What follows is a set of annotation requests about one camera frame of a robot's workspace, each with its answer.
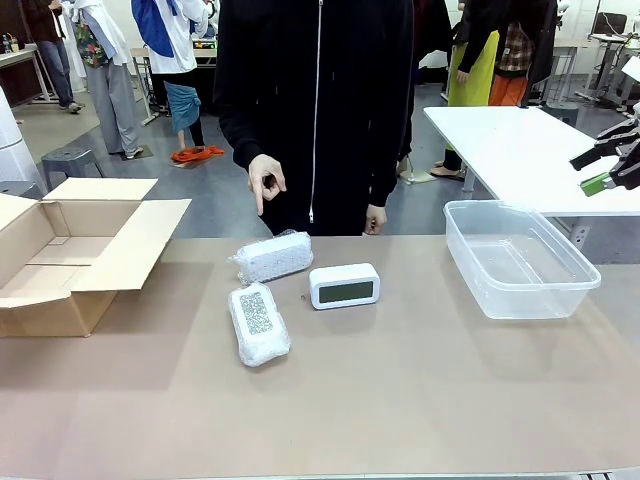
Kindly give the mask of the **person's right hand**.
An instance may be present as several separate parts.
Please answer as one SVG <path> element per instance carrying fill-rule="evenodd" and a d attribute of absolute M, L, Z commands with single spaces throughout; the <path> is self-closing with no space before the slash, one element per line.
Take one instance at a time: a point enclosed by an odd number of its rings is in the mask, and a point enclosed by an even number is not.
<path fill-rule="evenodd" d="M 287 190 L 281 164 L 266 154 L 259 154 L 250 162 L 248 185 L 255 196 L 259 216 L 263 215 L 267 201 Z"/>

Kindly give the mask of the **person's left hand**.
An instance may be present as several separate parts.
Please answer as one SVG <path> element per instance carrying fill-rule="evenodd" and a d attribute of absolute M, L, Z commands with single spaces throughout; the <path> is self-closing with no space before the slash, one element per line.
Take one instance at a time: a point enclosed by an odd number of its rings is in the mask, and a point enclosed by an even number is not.
<path fill-rule="evenodd" d="M 369 205 L 366 211 L 365 235 L 380 235 L 387 223 L 385 207 Z"/>

